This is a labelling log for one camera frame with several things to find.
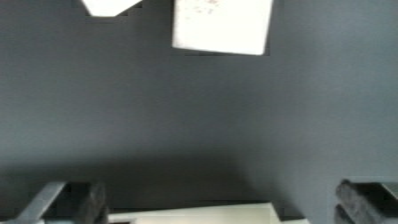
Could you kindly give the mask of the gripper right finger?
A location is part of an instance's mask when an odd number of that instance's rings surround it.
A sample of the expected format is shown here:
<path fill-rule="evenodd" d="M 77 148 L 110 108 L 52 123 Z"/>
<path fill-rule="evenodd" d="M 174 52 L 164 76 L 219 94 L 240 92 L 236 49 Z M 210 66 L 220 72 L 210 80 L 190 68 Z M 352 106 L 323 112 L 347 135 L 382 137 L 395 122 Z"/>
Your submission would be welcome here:
<path fill-rule="evenodd" d="M 352 182 L 336 188 L 334 224 L 398 224 L 398 182 Z"/>

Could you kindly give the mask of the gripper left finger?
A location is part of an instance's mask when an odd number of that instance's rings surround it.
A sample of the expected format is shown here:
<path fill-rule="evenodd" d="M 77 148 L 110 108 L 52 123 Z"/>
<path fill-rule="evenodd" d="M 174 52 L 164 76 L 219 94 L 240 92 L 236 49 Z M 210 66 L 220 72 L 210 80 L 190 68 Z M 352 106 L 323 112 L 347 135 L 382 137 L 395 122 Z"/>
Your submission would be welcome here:
<path fill-rule="evenodd" d="M 103 184 L 50 182 L 14 219 L 14 224 L 108 224 Z"/>

